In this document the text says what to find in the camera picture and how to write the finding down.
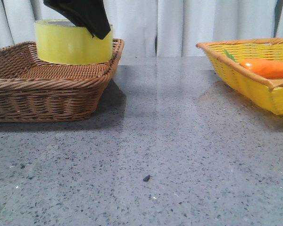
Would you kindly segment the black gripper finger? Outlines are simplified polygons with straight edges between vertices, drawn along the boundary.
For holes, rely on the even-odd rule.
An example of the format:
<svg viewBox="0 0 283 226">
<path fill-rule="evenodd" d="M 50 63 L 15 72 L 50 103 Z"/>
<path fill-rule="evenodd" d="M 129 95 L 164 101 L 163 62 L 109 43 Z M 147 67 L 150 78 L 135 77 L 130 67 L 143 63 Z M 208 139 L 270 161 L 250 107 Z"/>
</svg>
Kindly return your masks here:
<svg viewBox="0 0 283 226">
<path fill-rule="evenodd" d="M 43 3 L 100 40 L 111 31 L 103 0 L 44 0 Z"/>
</svg>

